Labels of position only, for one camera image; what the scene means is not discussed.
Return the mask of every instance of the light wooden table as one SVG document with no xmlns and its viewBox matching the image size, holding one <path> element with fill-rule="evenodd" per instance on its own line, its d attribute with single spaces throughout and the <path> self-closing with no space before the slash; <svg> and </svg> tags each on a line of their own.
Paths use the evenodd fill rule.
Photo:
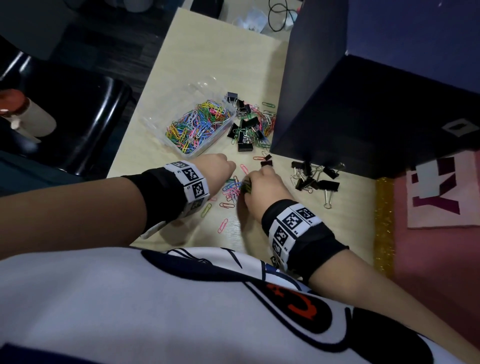
<svg viewBox="0 0 480 364">
<path fill-rule="evenodd" d="M 157 108 L 158 95 L 164 94 L 173 85 L 196 82 L 205 75 L 211 75 L 228 91 L 238 93 L 240 98 L 250 104 L 261 104 L 262 101 L 277 104 L 287 45 L 286 42 L 179 9 L 108 177 L 141 173 L 179 159 L 142 122 L 144 117 L 151 117 Z M 260 162 L 252 159 L 253 156 L 261 156 L 260 150 L 238 153 L 237 147 L 231 144 L 231 139 L 225 134 L 207 153 L 225 153 L 235 161 L 237 170 L 234 174 L 240 180 L 245 176 L 240 164 L 249 170 L 260 168 Z M 323 192 L 314 191 L 309 194 L 293 188 L 290 182 L 293 171 L 291 161 L 273 155 L 274 168 L 294 197 L 320 216 L 339 241 L 372 263 L 374 180 L 341 172 L 336 179 L 340 182 L 339 192 L 334 193 L 333 208 L 327 210 L 323 207 Z M 197 214 L 175 221 L 148 240 L 138 239 L 133 245 L 153 250 L 168 250 L 179 246 L 222 246 L 268 262 L 272 253 L 260 225 L 251 217 L 241 214 L 240 226 L 236 209 L 222 208 L 220 202 L 226 202 L 221 192 L 205 218 Z M 225 218 L 228 218 L 227 227 L 218 233 Z"/>
</svg>

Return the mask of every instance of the cable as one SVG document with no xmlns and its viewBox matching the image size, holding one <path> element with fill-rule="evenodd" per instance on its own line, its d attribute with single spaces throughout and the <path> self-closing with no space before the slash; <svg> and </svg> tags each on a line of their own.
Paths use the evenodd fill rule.
<svg viewBox="0 0 480 364">
<path fill-rule="evenodd" d="M 298 13 L 296 10 L 288 8 L 287 0 L 285 0 L 285 4 L 282 4 L 281 2 L 277 2 L 276 4 L 273 4 L 273 5 L 270 4 L 270 1 L 271 0 L 268 0 L 268 7 L 270 8 L 270 10 L 268 11 L 268 26 L 270 27 L 271 30 L 273 30 L 274 32 L 280 32 L 281 30 L 283 30 L 283 28 L 285 28 L 285 24 L 287 23 L 287 19 L 289 15 L 290 15 L 290 18 L 292 18 L 292 22 L 293 23 L 295 22 L 292 16 L 292 12 L 294 12 L 295 14 L 298 14 Z M 275 10 L 274 7 L 276 6 L 283 7 L 283 10 Z M 283 21 L 283 25 L 280 29 L 274 29 L 270 24 L 270 13 L 273 13 L 273 12 L 275 14 L 280 14 L 283 12 L 285 13 L 285 20 Z"/>
</svg>

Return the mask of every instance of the hand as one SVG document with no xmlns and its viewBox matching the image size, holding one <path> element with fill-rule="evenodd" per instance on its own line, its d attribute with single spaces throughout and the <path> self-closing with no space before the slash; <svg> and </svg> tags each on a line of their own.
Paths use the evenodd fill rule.
<svg viewBox="0 0 480 364">
<path fill-rule="evenodd" d="M 245 194 L 245 204 L 258 222 L 262 223 L 262 216 L 273 203 L 285 199 L 294 200 L 272 167 L 254 170 L 248 177 L 252 183 L 252 193 Z"/>
<path fill-rule="evenodd" d="M 237 165 L 227 160 L 225 154 L 202 154 L 190 161 L 197 166 L 208 183 L 208 190 L 211 196 L 215 196 L 229 179 Z"/>
</svg>

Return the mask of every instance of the dark floor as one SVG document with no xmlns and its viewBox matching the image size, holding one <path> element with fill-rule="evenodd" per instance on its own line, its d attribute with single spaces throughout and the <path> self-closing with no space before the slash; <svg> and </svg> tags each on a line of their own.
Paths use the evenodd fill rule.
<svg viewBox="0 0 480 364">
<path fill-rule="evenodd" d="M 99 72 L 128 83 L 136 100 L 173 19 L 168 0 L 157 1 L 144 13 L 115 9 L 102 0 L 86 0 L 63 35 L 50 60 Z M 98 162 L 86 179 L 105 178 L 128 127 L 135 105 L 129 102 Z"/>
</svg>

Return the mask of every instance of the clear plastic box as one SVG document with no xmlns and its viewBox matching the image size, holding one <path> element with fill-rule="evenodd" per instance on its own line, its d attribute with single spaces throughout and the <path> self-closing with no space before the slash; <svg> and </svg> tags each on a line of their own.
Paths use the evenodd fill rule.
<svg viewBox="0 0 480 364">
<path fill-rule="evenodd" d="M 226 94 L 227 90 L 219 85 L 216 78 L 204 77 L 203 80 L 196 83 L 169 89 L 165 94 L 158 97 L 157 103 L 149 108 L 142 106 L 141 109 L 144 111 L 144 115 L 141 117 L 141 120 L 161 143 L 174 149 L 182 159 L 195 158 L 202 154 L 225 131 L 229 130 L 237 116 L 237 110 L 227 102 Z M 167 127 L 172 124 L 172 121 L 180 119 L 198 104 L 202 104 L 207 100 L 213 100 L 217 104 L 222 105 L 230 112 L 231 116 L 193 152 L 185 154 L 167 138 L 165 135 Z"/>
</svg>

